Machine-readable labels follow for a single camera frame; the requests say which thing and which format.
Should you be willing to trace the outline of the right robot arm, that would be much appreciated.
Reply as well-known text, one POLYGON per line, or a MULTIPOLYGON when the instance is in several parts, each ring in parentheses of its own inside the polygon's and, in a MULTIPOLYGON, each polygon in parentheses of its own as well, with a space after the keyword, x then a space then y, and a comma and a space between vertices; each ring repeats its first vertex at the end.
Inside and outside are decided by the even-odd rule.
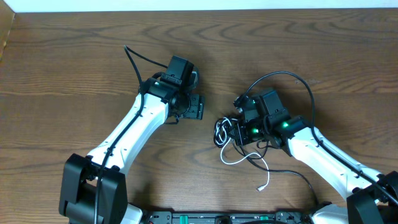
POLYGON ((320 205, 307 223, 397 223, 397 172, 386 175, 356 161, 302 117, 291 117, 275 91, 242 95, 234 102, 243 114, 229 129, 236 145, 267 141, 303 162, 326 180, 346 207, 320 205))

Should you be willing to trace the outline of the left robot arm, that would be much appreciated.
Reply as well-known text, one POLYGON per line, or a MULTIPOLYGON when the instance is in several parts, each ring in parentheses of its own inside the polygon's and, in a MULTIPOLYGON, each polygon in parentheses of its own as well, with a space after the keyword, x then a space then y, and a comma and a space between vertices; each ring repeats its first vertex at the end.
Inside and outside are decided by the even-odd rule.
POLYGON ((202 119, 204 98, 193 94, 198 69, 169 67, 146 80, 132 108, 86 156, 63 168, 59 213, 70 223, 140 223, 145 211, 127 201, 126 176, 150 136, 174 116, 202 119))

